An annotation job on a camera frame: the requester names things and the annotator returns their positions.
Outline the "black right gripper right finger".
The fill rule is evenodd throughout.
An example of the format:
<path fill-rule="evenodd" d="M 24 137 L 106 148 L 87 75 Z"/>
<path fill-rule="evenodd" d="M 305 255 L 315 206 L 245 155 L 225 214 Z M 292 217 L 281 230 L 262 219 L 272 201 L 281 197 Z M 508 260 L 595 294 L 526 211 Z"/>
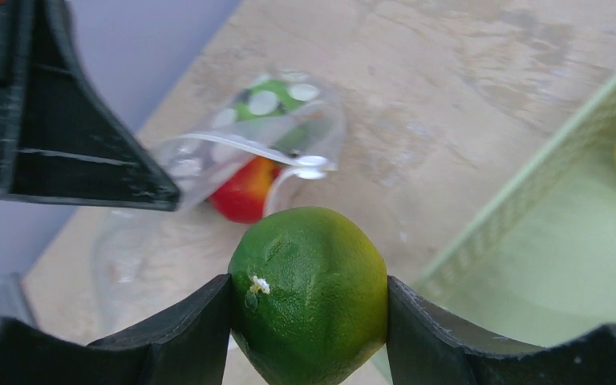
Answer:
<path fill-rule="evenodd" d="M 616 324 L 544 348 L 478 326 L 388 278 L 394 384 L 616 384 Z"/>

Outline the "clear dotted zip top bag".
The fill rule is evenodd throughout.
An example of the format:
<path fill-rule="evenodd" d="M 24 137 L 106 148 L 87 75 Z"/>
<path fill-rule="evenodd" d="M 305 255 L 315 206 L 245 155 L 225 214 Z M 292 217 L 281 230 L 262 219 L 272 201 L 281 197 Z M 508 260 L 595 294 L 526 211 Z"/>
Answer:
<path fill-rule="evenodd" d="M 311 83 L 322 93 L 286 115 L 234 123 L 233 101 L 264 75 Z M 204 256 L 229 255 L 245 224 L 224 218 L 209 197 L 254 157 L 283 166 L 270 187 L 263 217 L 290 207 L 304 181 L 320 180 L 338 167 L 347 120 L 332 86 L 303 71 L 278 68 L 240 91 L 191 130 L 152 150 L 180 188 L 174 212 L 110 209 L 104 217 L 92 250 L 104 334 L 180 301 L 209 278 Z"/>

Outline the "green striped watermelon toy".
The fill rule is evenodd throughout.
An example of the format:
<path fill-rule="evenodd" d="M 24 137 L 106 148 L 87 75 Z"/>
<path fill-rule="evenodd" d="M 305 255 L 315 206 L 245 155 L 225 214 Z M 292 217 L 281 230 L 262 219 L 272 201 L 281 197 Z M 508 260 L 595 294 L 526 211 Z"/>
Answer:
<path fill-rule="evenodd" d="M 311 83 L 295 83 L 264 75 L 238 93 L 231 107 L 233 122 L 283 116 L 317 99 L 321 93 Z"/>

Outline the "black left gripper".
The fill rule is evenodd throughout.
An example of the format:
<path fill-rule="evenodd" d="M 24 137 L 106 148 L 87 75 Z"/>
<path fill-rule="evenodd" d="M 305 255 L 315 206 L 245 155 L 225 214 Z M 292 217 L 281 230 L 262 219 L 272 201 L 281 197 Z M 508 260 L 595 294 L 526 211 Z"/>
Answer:
<path fill-rule="evenodd" d="M 87 81 L 64 1 L 0 1 L 0 200 L 173 211 L 180 190 Z"/>

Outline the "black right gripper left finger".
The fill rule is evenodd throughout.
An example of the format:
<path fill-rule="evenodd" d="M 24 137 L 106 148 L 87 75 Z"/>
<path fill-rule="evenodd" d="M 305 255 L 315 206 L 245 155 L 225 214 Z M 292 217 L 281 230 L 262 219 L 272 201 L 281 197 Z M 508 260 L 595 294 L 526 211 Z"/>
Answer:
<path fill-rule="evenodd" d="M 231 279 L 87 346 L 0 318 L 0 384 L 220 384 L 230 331 Z"/>

